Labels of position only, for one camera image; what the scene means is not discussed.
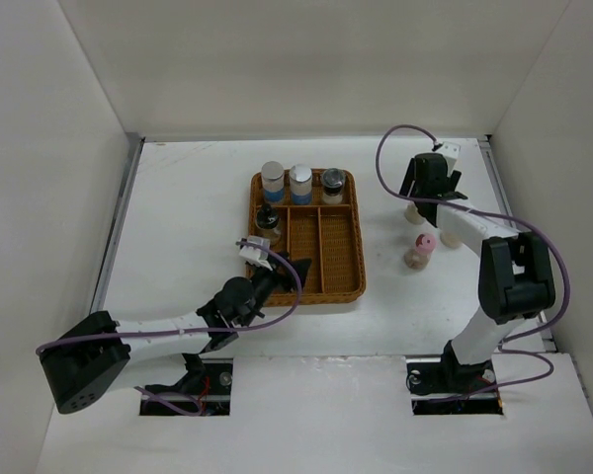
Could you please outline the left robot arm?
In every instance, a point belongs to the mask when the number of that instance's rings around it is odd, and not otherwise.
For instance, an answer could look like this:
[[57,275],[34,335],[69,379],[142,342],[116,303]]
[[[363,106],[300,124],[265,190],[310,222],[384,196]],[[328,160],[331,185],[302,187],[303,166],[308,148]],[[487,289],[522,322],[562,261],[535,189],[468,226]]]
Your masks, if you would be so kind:
[[171,318],[123,321],[97,311],[57,340],[37,348],[59,414],[80,412],[106,393],[133,388],[147,402],[187,417],[203,414],[202,395],[211,381],[202,361],[255,332],[255,319],[278,288],[301,296],[310,258],[264,253],[250,277],[230,278],[196,311]]

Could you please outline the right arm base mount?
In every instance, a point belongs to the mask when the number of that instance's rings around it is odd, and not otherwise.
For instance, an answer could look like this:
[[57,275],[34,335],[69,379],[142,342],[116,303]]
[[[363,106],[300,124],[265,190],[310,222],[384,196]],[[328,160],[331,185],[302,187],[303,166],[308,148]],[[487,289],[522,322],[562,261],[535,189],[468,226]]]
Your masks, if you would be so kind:
[[502,415],[491,361],[452,375],[439,360],[412,359],[406,364],[406,387],[411,393],[411,409],[416,416]]

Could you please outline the dark-lid spice grinder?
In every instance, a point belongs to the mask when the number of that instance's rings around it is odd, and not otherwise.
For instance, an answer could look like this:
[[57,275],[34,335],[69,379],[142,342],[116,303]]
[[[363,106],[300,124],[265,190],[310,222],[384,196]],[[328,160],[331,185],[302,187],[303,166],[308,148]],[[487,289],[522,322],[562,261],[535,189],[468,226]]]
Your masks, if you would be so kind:
[[343,202],[346,175],[338,168],[326,169],[320,178],[322,186],[322,202],[337,205]]

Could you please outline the silver-lid jar blue label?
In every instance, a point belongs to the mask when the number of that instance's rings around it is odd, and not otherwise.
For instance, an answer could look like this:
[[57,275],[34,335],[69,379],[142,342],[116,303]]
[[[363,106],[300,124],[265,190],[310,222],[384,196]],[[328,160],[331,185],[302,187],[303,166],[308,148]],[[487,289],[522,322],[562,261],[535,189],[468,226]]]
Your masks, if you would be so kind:
[[283,204],[285,201],[285,170],[277,161],[268,161],[261,168],[264,201]]
[[309,167],[296,164],[290,168],[290,192],[293,205],[310,205],[312,202],[312,171]]

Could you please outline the black-cap bottle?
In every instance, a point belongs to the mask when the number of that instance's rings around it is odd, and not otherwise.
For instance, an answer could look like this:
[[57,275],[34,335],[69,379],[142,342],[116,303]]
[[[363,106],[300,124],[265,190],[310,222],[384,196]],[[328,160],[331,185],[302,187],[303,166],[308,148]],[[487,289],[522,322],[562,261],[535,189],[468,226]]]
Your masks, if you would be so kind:
[[282,221],[276,209],[264,203],[256,212],[255,225],[258,235],[267,239],[272,246],[282,238]]
[[425,219],[419,214],[417,207],[412,203],[404,211],[404,216],[413,225],[422,225]]

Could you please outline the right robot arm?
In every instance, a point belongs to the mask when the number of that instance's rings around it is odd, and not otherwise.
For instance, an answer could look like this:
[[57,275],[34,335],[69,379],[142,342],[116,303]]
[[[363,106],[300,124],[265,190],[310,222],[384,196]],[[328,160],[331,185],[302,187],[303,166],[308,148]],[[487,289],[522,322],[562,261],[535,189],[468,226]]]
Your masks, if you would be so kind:
[[479,257],[479,307],[449,340],[438,364],[448,391],[468,390],[489,368],[499,344],[525,320],[555,302],[549,247],[536,233],[519,232],[473,208],[456,190],[461,173],[435,152],[410,160],[400,194],[411,198],[433,227],[454,235]]

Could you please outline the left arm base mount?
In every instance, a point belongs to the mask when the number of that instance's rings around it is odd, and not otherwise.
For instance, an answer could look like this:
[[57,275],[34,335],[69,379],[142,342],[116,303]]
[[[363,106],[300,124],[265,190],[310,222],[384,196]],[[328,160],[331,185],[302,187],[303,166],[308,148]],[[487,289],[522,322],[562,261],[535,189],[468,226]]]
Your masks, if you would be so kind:
[[139,414],[143,417],[223,417],[230,414],[233,384],[232,358],[182,355],[184,372],[172,383],[141,389]]

